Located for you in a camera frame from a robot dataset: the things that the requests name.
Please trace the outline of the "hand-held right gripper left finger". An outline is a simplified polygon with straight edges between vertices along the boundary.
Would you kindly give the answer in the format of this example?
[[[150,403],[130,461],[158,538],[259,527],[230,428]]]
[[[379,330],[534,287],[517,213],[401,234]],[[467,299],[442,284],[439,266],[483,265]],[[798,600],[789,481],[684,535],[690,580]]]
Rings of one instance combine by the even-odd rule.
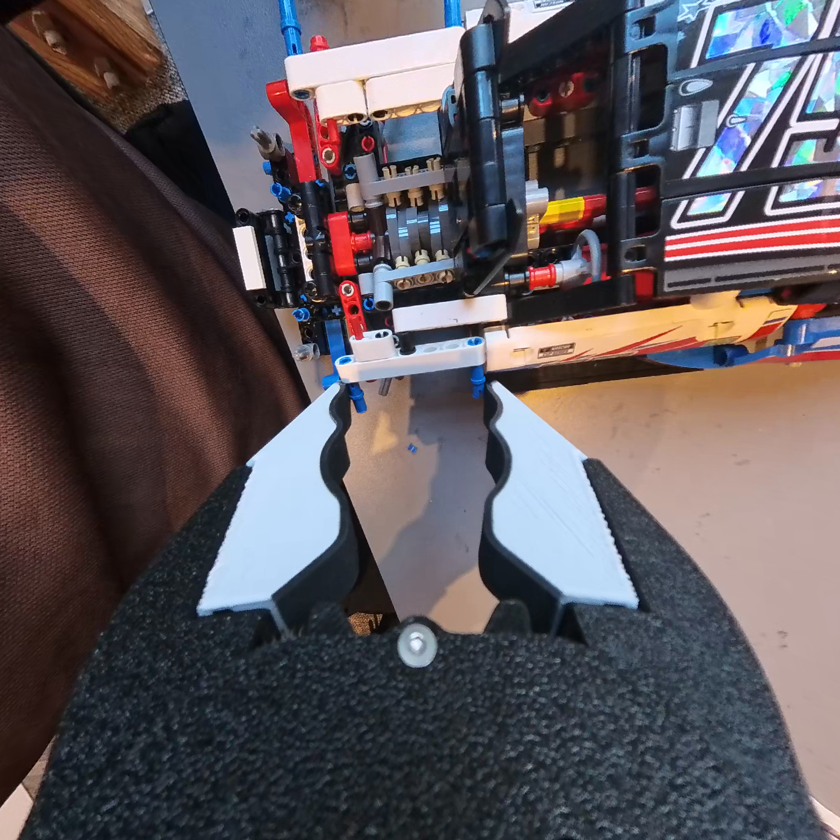
[[[343,488],[350,421],[349,390],[335,383],[247,463],[199,616],[265,611],[289,634],[316,604],[352,591],[360,549]]]

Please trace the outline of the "white beam assembly with pins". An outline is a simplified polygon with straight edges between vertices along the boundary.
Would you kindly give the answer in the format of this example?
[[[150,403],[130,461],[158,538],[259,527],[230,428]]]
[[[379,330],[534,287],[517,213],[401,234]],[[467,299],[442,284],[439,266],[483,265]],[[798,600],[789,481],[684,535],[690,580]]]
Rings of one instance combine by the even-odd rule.
[[[484,394],[487,345],[481,337],[414,344],[405,335],[374,329],[362,332],[360,339],[350,338],[349,342],[350,351],[333,356],[333,373],[322,379],[322,388],[327,390],[337,382],[355,386],[351,398],[359,413],[365,411],[360,383],[400,376],[468,369],[473,397],[479,399]]]

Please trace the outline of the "grey desk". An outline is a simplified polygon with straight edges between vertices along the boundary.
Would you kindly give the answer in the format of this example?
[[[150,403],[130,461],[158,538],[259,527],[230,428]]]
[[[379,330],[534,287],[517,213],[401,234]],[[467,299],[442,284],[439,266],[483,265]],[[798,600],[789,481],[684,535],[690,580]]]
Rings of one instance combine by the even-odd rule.
[[[284,76],[277,2],[153,1],[161,37],[234,209],[274,204],[249,133],[288,135],[266,100]],[[492,481],[468,375],[364,385],[346,486],[400,617],[476,632]],[[600,459],[719,589],[778,697],[814,797],[838,814],[838,363],[756,364],[528,392]],[[416,454],[407,451],[414,443]]]

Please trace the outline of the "wooden board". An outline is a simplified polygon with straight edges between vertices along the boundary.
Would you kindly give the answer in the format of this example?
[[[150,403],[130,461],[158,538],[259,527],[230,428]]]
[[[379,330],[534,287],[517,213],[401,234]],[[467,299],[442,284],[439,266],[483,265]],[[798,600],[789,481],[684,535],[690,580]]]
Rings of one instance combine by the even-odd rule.
[[[165,53],[141,1],[43,1],[6,29],[119,131],[169,97]]]

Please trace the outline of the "toy brick race car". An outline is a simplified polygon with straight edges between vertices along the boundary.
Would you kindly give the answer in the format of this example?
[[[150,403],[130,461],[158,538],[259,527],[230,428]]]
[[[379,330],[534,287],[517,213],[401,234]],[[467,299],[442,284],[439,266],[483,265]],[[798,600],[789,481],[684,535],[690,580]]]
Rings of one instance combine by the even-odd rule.
[[[374,329],[524,389],[838,360],[838,1],[444,2],[335,48],[279,7],[290,147],[252,131],[278,207],[234,237],[299,362]]]

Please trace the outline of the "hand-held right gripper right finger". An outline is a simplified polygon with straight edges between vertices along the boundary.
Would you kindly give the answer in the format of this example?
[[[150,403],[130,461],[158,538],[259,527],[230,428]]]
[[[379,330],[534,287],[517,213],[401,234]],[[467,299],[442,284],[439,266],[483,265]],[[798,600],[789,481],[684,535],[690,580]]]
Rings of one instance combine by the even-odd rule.
[[[571,605],[638,609],[587,457],[507,387],[485,389],[486,499],[479,574],[499,602],[518,601],[534,631],[557,631]]]

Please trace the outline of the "black trousers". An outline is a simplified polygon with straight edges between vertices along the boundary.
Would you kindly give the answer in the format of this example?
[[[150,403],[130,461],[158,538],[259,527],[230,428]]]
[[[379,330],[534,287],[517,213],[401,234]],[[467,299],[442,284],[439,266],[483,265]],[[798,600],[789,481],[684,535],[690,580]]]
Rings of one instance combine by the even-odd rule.
[[[160,105],[124,138],[186,195],[227,224],[235,223],[235,210],[188,100]]]

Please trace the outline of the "person's brown shirt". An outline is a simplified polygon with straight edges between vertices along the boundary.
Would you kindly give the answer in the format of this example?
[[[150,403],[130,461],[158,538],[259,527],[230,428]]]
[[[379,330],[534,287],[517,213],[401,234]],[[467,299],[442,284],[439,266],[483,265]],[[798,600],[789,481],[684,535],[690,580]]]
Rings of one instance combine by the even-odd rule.
[[[2,27],[4,801],[131,585],[306,396],[230,224]]]

